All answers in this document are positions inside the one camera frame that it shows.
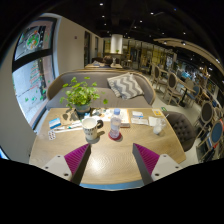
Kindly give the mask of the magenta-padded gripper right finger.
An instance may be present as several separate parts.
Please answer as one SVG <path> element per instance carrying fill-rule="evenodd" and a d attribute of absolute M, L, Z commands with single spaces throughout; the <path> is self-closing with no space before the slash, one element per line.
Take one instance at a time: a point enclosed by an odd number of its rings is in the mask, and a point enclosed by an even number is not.
<path fill-rule="evenodd" d="M 158 155 L 139 144 L 133 144 L 132 153 L 145 185 L 182 169 L 168 154 Z"/>

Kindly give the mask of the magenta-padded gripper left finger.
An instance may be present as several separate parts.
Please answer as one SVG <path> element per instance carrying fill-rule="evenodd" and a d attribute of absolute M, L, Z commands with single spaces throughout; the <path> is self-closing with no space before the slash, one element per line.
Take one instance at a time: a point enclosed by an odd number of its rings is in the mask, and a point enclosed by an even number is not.
<path fill-rule="evenodd" d="M 56 155 L 42 169 L 79 185 L 90 154 L 91 145 L 85 144 L 66 155 Z"/>

